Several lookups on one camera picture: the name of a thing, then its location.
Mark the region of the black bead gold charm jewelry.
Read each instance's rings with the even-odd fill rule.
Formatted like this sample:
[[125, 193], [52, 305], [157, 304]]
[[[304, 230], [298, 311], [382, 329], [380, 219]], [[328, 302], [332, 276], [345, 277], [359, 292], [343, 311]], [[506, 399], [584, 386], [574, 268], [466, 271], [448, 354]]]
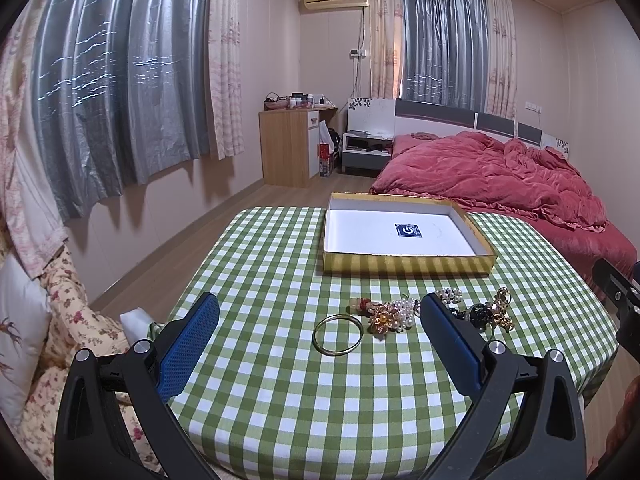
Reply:
[[488, 330], [493, 333], [497, 328], [502, 328], [506, 332], [514, 330], [514, 321], [509, 314], [512, 295], [510, 289], [500, 287], [494, 298], [482, 304], [473, 304], [463, 313], [465, 321], [469, 321], [473, 327], [481, 333]]

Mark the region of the white deer print pillow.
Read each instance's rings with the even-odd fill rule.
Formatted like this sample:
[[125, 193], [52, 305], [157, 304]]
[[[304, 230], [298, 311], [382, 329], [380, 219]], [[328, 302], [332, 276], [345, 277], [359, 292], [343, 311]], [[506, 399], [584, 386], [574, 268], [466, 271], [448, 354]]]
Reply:
[[1, 266], [1, 415], [21, 423], [51, 319], [46, 290], [9, 252]]

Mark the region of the black device right edge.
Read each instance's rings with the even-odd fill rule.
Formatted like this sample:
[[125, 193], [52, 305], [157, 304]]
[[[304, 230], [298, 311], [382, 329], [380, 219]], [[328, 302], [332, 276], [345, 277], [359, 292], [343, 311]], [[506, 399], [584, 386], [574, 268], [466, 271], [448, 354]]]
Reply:
[[639, 291], [620, 271], [606, 259], [599, 259], [592, 267], [592, 278], [603, 290], [616, 309], [620, 327], [616, 332], [618, 343], [637, 361], [640, 361]]

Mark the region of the green checkered tablecloth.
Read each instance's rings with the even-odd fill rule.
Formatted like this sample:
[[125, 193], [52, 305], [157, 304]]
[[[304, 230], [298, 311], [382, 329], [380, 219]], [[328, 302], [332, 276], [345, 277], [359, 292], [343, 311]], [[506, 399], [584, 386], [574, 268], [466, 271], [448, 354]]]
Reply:
[[[428, 278], [350, 278], [322, 271], [321, 208], [241, 211], [172, 314], [203, 292], [220, 318], [183, 392], [170, 406], [208, 460], [247, 479], [378, 479], [422, 471], [469, 406], [421, 327], [384, 339], [342, 320], [349, 300], [419, 299]], [[567, 358], [593, 396], [617, 351], [600, 300], [531, 226], [500, 214], [474, 222], [498, 254], [484, 278], [453, 278], [466, 304], [510, 289], [514, 352]]]

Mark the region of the pink floral left curtain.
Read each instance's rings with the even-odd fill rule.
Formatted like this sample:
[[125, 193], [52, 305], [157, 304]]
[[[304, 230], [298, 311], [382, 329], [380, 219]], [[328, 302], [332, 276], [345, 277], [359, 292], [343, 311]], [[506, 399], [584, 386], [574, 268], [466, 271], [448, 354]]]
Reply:
[[67, 238], [32, 118], [32, 56], [47, 0], [29, 0], [1, 48], [1, 214], [18, 260], [38, 278]]

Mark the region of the flower pearl brooch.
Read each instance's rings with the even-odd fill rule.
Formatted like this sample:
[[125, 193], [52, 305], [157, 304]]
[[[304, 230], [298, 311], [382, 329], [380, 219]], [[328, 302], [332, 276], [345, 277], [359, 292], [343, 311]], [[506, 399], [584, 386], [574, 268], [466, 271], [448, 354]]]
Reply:
[[373, 301], [370, 298], [352, 298], [348, 312], [364, 316], [368, 320], [368, 332], [378, 339], [389, 333], [411, 330], [419, 314], [418, 302], [408, 297], [392, 301]]

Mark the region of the gold shallow cardboard box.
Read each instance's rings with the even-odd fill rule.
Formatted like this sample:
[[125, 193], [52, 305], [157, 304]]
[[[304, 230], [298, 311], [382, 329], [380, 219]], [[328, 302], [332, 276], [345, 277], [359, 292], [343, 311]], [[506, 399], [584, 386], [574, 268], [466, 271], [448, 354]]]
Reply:
[[431, 198], [334, 193], [323, 227], [323, 271], [361, 276], [483, 276], [497, 260], [457, 204]]

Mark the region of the red quilt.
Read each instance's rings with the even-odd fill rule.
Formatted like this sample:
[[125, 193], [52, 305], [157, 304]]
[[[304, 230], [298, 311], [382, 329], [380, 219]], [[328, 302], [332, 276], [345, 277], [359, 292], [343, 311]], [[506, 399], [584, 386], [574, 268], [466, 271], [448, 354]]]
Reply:
[[604, 203], [554, 148], [518, 139], [501, 142], [479, 131], [439, 138], [398, 136], [374, 194], [453, 200], [471, 212], [520, 218], [537, 230], [593, 286], [592, 267], [605, 258], [631, 278], [638, 254], [608, 220]]

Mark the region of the wooden cabinet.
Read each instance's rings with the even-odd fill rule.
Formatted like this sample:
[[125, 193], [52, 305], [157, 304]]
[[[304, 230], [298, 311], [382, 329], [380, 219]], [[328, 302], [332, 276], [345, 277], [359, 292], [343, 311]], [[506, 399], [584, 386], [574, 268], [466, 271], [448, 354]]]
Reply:
[[265, 110], [258, 114], [265, 184], [308, 188], [319, 174], [319, 126], [334, 121], [335, 106]]

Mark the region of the red white shopping bag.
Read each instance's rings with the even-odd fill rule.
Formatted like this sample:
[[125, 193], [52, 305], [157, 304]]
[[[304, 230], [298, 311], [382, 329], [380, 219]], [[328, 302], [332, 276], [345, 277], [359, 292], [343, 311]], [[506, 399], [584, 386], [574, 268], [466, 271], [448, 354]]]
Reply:
[[321, 177], [329, 177], [334, 167], [335, 145], [326, 122], [322, 120], [319, 125], [318, 161]]

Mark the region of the grey silver left curtain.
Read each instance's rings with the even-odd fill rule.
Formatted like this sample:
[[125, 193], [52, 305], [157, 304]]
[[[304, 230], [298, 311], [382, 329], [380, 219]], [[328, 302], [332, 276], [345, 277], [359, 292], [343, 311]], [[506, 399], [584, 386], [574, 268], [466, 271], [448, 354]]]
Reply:
[[63, 219], [209, 153], [207, 13], [208, 0], [47, 0], [32, 114]]

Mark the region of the grey silver curtain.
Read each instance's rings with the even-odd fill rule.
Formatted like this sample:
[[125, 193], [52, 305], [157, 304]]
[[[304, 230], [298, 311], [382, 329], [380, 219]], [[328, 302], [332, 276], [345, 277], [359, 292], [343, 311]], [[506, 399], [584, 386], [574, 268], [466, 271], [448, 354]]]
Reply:
[[462, 110], [487, 98], [486, 0], [404, 0], [401, 97]]
[[47, 0], [32, 114], [63, 219], [209, 153], [207, 13], [208, 0]]

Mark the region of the white nightstand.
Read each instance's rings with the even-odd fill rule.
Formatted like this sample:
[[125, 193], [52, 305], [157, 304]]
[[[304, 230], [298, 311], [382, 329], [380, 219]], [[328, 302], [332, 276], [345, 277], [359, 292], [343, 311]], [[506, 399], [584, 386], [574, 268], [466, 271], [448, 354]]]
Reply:
[[344, 172], [380, 172], [390, 162], [392, 151], [392, 138], [367, 131], [346, 131], [341, 149], [342, 169]]

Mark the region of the white grey bed headboard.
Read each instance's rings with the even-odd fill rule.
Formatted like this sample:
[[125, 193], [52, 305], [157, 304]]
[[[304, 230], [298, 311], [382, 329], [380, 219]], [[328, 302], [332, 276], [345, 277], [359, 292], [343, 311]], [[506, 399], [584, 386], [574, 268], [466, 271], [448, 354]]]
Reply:
[[413, 133], [431, 133], [442, 138], [461, 131], [480, 131], [506, 142], [520, 139], [534, 148], [554, 148], [565, 159], [570, 157], [567, 141], [545, 133], [541, 128], [486, 113], [402, 99], [350, 99], [347, 129], [393, 139]]

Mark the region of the pink floral curtain panel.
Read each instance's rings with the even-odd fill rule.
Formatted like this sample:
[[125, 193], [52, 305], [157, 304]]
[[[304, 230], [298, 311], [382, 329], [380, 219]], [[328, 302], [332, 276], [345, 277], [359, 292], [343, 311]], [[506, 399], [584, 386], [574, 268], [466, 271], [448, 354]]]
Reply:
[[219, 160], [244, 152], [240, 0], [209, 0], [208, 79]]

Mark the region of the grey silver right curtain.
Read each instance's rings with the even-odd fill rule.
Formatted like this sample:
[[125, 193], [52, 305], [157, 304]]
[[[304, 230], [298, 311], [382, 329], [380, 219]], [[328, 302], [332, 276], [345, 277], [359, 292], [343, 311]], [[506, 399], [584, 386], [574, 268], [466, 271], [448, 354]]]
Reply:
[[487, 98], [486, 0], [404, 0], [401, 97], [462, 110]]

